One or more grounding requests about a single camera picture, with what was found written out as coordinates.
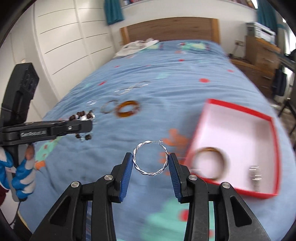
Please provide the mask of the left hand blue white glove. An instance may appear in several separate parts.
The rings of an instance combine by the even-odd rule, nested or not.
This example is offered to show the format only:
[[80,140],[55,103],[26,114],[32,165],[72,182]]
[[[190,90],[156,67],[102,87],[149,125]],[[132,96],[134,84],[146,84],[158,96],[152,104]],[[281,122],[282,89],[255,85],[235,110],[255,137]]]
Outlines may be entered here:
[[[35,165],[35,148],[34,145],[28,145],[24,159],[21,164],[16,167],[15,176],[11,184],[16,190],[19,200],[26,199],[31,195],[36,187],[36,171]],[[6,168],[14,166],[13,158],[3,147],[1,147],[1,204],[3,203],[6,193],[10,190],[9,181],[6,175]]]

